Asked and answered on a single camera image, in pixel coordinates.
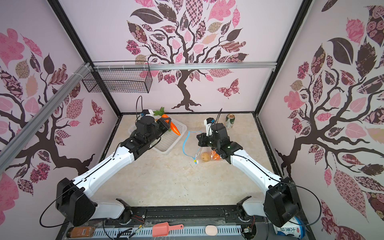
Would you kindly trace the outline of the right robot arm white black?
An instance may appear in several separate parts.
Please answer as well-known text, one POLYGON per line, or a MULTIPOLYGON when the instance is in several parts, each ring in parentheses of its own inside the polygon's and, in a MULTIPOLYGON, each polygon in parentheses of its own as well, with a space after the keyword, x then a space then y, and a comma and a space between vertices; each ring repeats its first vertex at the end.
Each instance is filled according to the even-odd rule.
POLYGON ((222 123, 208 118, 204 121, 206 132, 197 135, 200 147, 209 147, 223 160, 240 169, 261 190, 264 200, 249 197, 240 203, 240 209, 248 216, 266 217, 274 226, 282 227, 301 211, 297 187, 290 178, 267 170, 236 142, 230 140, 222 123))

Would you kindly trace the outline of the clear zip top bag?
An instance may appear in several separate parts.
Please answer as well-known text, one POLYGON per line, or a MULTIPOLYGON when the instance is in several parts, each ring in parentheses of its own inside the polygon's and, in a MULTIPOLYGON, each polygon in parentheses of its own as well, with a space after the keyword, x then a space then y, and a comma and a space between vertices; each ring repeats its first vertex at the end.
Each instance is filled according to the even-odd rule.
POLYGON ((182 145, 182 151, 183 154, 191 159, 193 161, 193 164, 198 165, 201 163, 208 163, 208 162, 203 162, 201 160, 201 154, 203 152, 210 152, 213 151, 210 147, 201 147, 199 144, 201 141, 197 139, 197 136, 201 134, 202 132, 200 131, 188 131, 186 135, 186 139, 183 142, 182 145))

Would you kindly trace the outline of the yellow brown potato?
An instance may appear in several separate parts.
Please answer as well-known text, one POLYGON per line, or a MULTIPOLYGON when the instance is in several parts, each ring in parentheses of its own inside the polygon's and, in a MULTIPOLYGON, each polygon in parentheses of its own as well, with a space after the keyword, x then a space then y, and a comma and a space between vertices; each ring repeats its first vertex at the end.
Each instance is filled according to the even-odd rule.
POLYGON ((211 154, 210 154, 210 152, 203 152, 203 153, 201 154, 201 160, 202 160, 203 162, 209 162, 209 161, 211 160, 211 154))

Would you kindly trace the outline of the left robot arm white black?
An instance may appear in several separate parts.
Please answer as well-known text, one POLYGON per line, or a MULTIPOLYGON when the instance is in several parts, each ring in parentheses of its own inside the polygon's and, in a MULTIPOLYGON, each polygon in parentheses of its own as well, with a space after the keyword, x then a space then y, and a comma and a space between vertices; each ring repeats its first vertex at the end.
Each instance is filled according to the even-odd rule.
POLYGON ((136 130, 118 144, 113 154, 73 180, 64 178, 58 183, 56 209, 75 227, 103 219, 128 224, 132 208, 125 201, 116 199, 112 203, 102 203, 92 197, 112 176, 159 143, 171 124, 171 118, 141 117, 136 122, 136 130))

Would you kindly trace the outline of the orange carrot with leaves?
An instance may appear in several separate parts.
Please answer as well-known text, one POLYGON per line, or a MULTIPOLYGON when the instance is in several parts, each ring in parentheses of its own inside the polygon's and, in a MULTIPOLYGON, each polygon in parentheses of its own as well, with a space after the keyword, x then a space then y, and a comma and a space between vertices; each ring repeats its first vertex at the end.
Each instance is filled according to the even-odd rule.
MULTIPOLYGON (((159 110, 154 111, 155 116, 160 116, 161 118, 169 118, 167 114, 165 114, 165 108, 161 107, 159 110)), ((176 135, 180 136, 181 133, 179 132, 176 125, 171 120, 166 120, 167 123, 170 124, 170 131, 174 132, 176 135)))

